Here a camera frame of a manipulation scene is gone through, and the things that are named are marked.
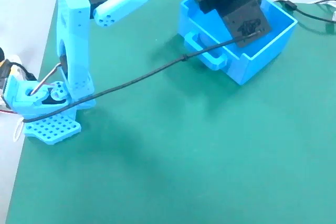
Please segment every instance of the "hole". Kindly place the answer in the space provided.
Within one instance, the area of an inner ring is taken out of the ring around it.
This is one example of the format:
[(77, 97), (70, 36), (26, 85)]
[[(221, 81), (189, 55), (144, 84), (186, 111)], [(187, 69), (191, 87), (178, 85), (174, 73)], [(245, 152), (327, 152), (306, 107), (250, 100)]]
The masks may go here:
[(31, 93), (31, 92), (32, 92), (32, 89), (27, 89), (27, 90), (26, 90), (26, 95), (27, 95), (27, 96), (30, 96), (30, 93)]

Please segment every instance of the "perforated base plate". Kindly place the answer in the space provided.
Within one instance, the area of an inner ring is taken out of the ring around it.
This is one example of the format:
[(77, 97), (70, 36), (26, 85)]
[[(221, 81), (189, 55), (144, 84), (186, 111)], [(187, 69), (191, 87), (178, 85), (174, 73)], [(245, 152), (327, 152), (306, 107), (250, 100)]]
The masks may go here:
[(27, 123), (25, 135), (40, 139), (46, 144), (56, 144), (81, 131), (76, 121), (65, 115), (55, 115), (34, 123)]

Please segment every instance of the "blue plastic bin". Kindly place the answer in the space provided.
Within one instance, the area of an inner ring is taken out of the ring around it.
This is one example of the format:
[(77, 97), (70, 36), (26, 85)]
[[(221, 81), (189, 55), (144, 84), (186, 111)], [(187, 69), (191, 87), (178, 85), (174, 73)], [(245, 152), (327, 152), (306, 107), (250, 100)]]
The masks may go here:
[[(297, 20), (269, 0), (262, 0), (264, 12), (272, 31), (244, 48), (236, 44), (199, 55), (199, 59), (212, 70), (222, 70), (238, 84), (246, 83), (284, 49)], [(189, 51), (232, 39), (216, 10), (204, 14), (194, 0), (181, 3), (178, 33), (184, 37)]]

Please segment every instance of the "wire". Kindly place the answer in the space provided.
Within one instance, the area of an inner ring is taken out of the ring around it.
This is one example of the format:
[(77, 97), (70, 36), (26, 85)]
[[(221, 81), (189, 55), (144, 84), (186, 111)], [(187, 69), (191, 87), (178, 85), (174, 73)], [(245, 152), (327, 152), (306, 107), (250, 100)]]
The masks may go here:
[(333, 23), (333, 24), (336, 24), (336, 21), (334, 20), (330, 20), (330, 19), (325, 19), (325, 18), (320, 18), (320, 17), (316, 17), (316, 16), (313, 16), (313, 15), (310, 15), (308, 13), (305, 13), (299, 9), (296, 9), (296, 11), (300, 14), (302, 14), (303, 16), (306, 16), (308, 18), (312, 18), (312, 19), (316, 19), (316, 20), (319, 20), (319, 21), (324, 21), (324, 22), (328, 22), (328, 23)]
[(0, 113), (3, 113), (3, 114), (16, 114), (14, 111), (10, 111), (10, 110), (0, 110)]
[(111, 89), (104, 90), (104, 91), (102, 91), (100, 93), (97, 93), (95, 95), (90, 95), (90, 96), (88, 96), (86, 98), (80, 99), (80, 100), (78, 100), (78, 101), (76, 101), (76, 102), (74, 102), (74, 103), (72, 103), (70, 105), (67, 105), (67, 106), (65, 106), (65, 107), (63, 107), (61, 109), (58, 109), (58, 110), (56, 110), (54, 112), (51, 112), (51, 113), (48, 113), (48, 114), (45, 114), (45, 115), (42, 115), (42, 116), (38, 116), (38, 117), (32, 118), (32, 119), (24, 119), (23, 123), (31, 123), (31, 122), (36, 122), (36, 121), (39, 121), (39, 120), (43, 120), (43, 119), (49, 118), (49, 117), (54, 116), (56, 114), (59, 114), (59, 113), (61, 113), (63, 111), (71, 109), (71, 108), (73, 108), (73, 107), (75, 107), (77, 105), (80, 105), (80, 104), (82, 104), (84, 102), (88, 102), (90, 100), (93, 100), (93, 99), (96, 99), (98, 97), (101, 97), (101, 96), (103, 96), (105, 94), (112, 93), (112, 92), (115, 92), (115, 91), (120, 90), (120, 89), (124, 89), (124, 88), (126, 88), (126, 87), (128, 87), (130, 85), (133, 85), (133, 84), (135, 84), (135, 83), (137, 83), (139, 81), (145, 80), (148, 77), (153, 76), (153, 75), (155, 75), (155, 74), (157, 74), (157, 73), (159, 73), (159, 72), (161, 72), (161, 71), (163, 71), (163, 70), (165, 70), (165, 69), (167, 69), (167, 68), (169, 68), (169, 67), (171, 67), (171, 66), (173, 66), (173, 65), (175, 65), (177, 63), (179, 63), (180, 61), (187, 61), (190, 58), (195, 57), (197, 55), (201, 55), (201, 54), (203, 54), (205, 52), (208, 52), (208, 51), (211, 51), (213, 49), (216, 49), (216, 48), (219, 48), (219, 47), (225, 47), (225, 46), (227, 46), (229, 44), (232, 44), (232, 43), (235, 43), (235, 42), (239, 42), (239, 41), (251, 38), (253, 36), (258, 35), (259, 33), (260, 33), (260, 30), (254, 32), (254, 33), (252, 33), (250, 35), (247, 35), (247, 36), (240, 36), (240, 37), (234, 38), (232, 40), (229, 40), (229, 41), (226, 41), (226, 42), (223, 42), (223, 43), (220, 43), (220, 44), (216, 44), (216, 45), (207, 47), (207, 48), (205, 48), (203, 50), (200, 50), (200, 51), (196, 51), (196, 52), (193, 52), (193, 53), (190, 53), (190, 54), (184, 54), (180, 58), (177, 58), (177, 59), (173, 60), (172, 62), (167, 63), (167, 64), (163, 65), (162, 67), (157, 68), (154, 71), (149, 72), (149, 73), (147, 73), (147, 74), (145, 74), (143, 76), (140, 76), (140, 77), (138, 77), (138, 78), (136, 78), (136, 79), (134, 79), (132, 81), (126, 82), (126, 83), (124, 83), (122, 85), (116, 86), (116, 87), (111, 88)]
[(13, 142), (17, 142), (22, 134), (22, 131), (23, 131), (23, 126), (24, 126), (24, 122), (23, 122), (24, 118), (21, 117), (17, 123), (16, 123), (16, 126), (15, 126), (15, 130), (14, 130), (14, 133), (13, 133)]
[(17, 66), (18, 68), (22, 69), (22, 71), (25, 73), (26, 79), (28, 81), (37, 81), (36, 77), (32, 73), (29, 73), (28, 70), (24, 66), (22, 66), (20, 63), (10, 62), (9, 63), (9, 69), (11, 69), (12, 66)]
[(296, 4), (294, 4), (293, 2), (291, 2), (289, 0), (287, 0), (287, 1), (286, 0), (276, 0), (275, 2), (279, 2), (279, 3), (283, 4), (283, 6), (285, 6), (288, 10), (297, 11), (298, 13), (300, 13), (303, 16), (306, 16), (308, 18), (312, 18), (312, 19), (315, 19), (315, 20), (336, 24), (336, 21), (333, 21), (331, 19), (320, 18), (320, 17), (317, 17), (317, 16), (314, 16), (314, 15), (311, 15), (311, 14), (308, 14), (308, 13), (305, 13), (305, 12), (301, 11)]
[(313, 2), (312, 4), (323, 4), (325, 2), (331, 2), (331, 1), (336, 1), (336, 0), (319, 0), (319, 1)]

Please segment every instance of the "black cable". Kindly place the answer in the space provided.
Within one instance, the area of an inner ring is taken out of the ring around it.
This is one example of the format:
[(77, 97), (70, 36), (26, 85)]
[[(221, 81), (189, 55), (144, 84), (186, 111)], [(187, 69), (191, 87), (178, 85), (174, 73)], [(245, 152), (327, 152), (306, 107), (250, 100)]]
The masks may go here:
[(35, 77), (32, 73), (28, 72), (28, 70), (27, 70), (24, 66), (22, 66), (21, 64), (16, 63), (16, 62), (11, 62), (11, 63), (9, 64), (9, 66), (10, 66), (10, 68), (11, 68), (12, 66), (17, 66), (17, 67), (19, 67), (20, 69), (22, 69), (22, 71), (25, 73), (25, 75), (26, 75), (26, 79), (27, 79), (28, 81), (37, 81), (36, 77)]
[(93, 100), (93, 99), (96, 99), (98, 97), (101, 97), (101, 96), (103, 96), (105, 94), (115, 92), (117, 90), (126, 88), (126, 87), (128, 87), (130, 85), (133, 85), (133, 84), (135, 84), (135, 83), (137, 83), (139, 81), (147, 79), (148, 77), (153, 76), (153, 75), (161, 72), (162, 70), (164, 70), (164, 69), (166, 69), (168, 67), (171, 67), (171, 66), (175, 65), (176, 63), (179, 63), (180, 61), (187, 61), (187, 60), (189, 60), (190, 58), (192, 58), (194, 56), (201, 55), (201, 54), (203, 54), (205, 52), (211, 51), (211, 50), (219, 48), (219, 47), (225, 47), (225, 46), (227, 46), (229, 44), (236, 43), (236, 42), (242, 41), (244, 39), (248, 39), (250, 37), (256, 36), (259, 33), (260, 33), (260, 31), (256, 31), (255, 33), (252, 33), (252, 34), (250, 34), (248, 36), (240, 36), (240, 37), (234, 38), (232, 40), (229, 40), (229, 41), (226, 41), (226, 42), (223, 42), (223, 43), (220, 43), (220, 44), (216, 44), (216, 45), (207, 47), (207, 48), (205, 48), (205, 49), (203, 49), (201, 51), (192, 52), (190, 54), (184, 54), (182, 57), (177, 58), (176, 60), (173, 60), (172, 62), (170, 62), (168, 64), (165, 64), (164, 66), (162, 66), (160, 68), (157, 68), (156, 70), (154, 70), (152, 72), (149, 72), (149, 73), (147, 73), (147, 74), (145, 74), (145, 75), (143, 75), (141, 77), (138, 77), (138, 78), (136, 78), (136, 79), (134, 79), (132, 81), (126, 82), (126, 83), (124, 83), (122, 85), (116, 86), (116, 87), (111, 88), (111, 89), (104, 90), (104, 91), (102, 91), (100, 93), (97, 93), (97, 94), (94, 94), (94, 95), (90, 95), (90, 96), (88, 96), (86, 98), (80, 99), (77, 102), (69, 104), (69, 105), (67, 105), (67, 106), (65, 106), (65, 107), (63, 107), (61, 109), (58, 109), (58, 110), (56, 110), (54, 112), (51, 112), (51, 113), (48, 113), (48, 114), (45, 114), (45, 115), (42, 115), (42, 116), (38, 116), (38, 117), (32, 118), (32, 119), (24, 119), (23, 122), (24, 123), (31, 123), (31, 122), (36, 122), (36, 121), (39, 121), (39, 120), (43, 120), (43, 119), (49, 118), (51, 116), (54, 116), (56, 114), (59, 114), (59, 113), (65, 111), (65, 110), (71, 109), (71, 108), (73, 108), (73, 107), (75, 107), (75, 106), (77, 106), (77, 105), (79, 105), (81, 103), (88, 102), (90, 100)]
[(308, 17), (308, 18), (312, 18), (312, 19), (315, 19), (315, 20), (319, 20), (319, 21), (324, 21), (324, 22), (336, 24), (336, 21), (333, 21), (331, 19), (320, 18), (320, 17), (314, 16), (314, 15), (310, 15), (308, 13), (305, 13), (305, 12), (301, 11), (300, 9), (298, 9), (298, 6), (296, 4), (294, 4), (293, 2), (291, 2), (289, 0), (287, 0), (287, 1), (285, 1), (285, 0), (277, 0), (275, 2), (279, 2), (279, 3), (283, 4), (286, 9), (288, 9), (290, 11), (297, 11), (298, 13), (300, 13), (300, 14)]
[(321, 4), (324, 2), (330, 2), (330, 1), (336, 1), (336, 0), (320, 0), (320, 1), (314, 2), (314, 4)]

